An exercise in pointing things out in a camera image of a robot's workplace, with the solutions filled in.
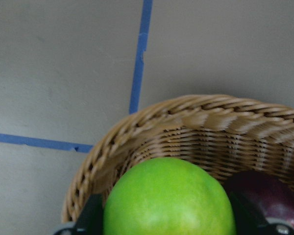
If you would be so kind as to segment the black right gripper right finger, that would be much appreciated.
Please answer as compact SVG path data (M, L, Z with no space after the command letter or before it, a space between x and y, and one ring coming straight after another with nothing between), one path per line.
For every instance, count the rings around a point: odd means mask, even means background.
M229 199L238 235L266 235L268 233L269 223L255 205L240 193L231 192Z

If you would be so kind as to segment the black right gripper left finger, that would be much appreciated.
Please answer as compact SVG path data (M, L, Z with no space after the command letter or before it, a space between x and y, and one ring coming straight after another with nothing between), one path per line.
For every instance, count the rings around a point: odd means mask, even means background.
M103 207L99 194L92 194L74 227L74 235L102 235L103 234Z

